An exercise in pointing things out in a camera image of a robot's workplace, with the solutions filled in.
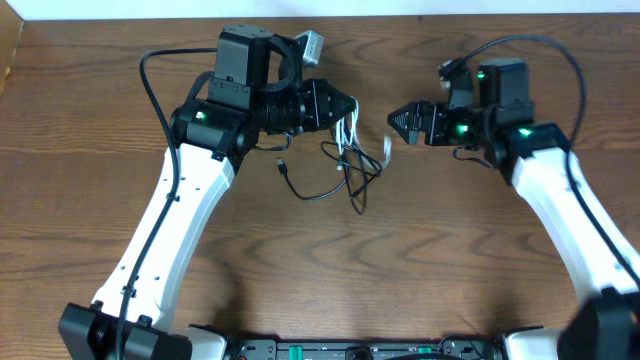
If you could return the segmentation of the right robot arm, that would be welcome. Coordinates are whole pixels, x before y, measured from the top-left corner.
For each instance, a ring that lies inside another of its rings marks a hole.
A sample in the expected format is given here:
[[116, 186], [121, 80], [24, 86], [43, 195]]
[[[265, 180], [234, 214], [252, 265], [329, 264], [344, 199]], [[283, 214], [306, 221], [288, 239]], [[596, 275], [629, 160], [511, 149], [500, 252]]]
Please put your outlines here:
[[537, 123], [529, 71], [520, 58], [441, 65], [445, 103], [412, 101], [388, 124], [408, 144], [481, 150], [485, 162], [533, 209], [558, 251], [580, 308], [554, 331], [517, 330], [501, 339], [505, 359], [636, 359], [639, 254], [586, 181], [569, 140]]

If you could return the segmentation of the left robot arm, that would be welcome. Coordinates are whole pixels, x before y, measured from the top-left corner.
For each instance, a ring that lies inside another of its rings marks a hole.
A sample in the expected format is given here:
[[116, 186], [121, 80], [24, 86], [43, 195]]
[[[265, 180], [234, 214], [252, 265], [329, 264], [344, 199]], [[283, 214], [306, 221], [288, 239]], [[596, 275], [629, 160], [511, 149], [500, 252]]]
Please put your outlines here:
[[74, 359], [225, 359], [227, 339], [204, 326], [172, 329], [185, 272], [217, 203], [261, 133], [324, 131], [356, 109], [326, 80], [305, 78], [324, 40], [228, 25], [212, 70], [161, 115], [167, 140], [152, 198], [116, 268], [89, 306], [69, 304], [59, 334]]

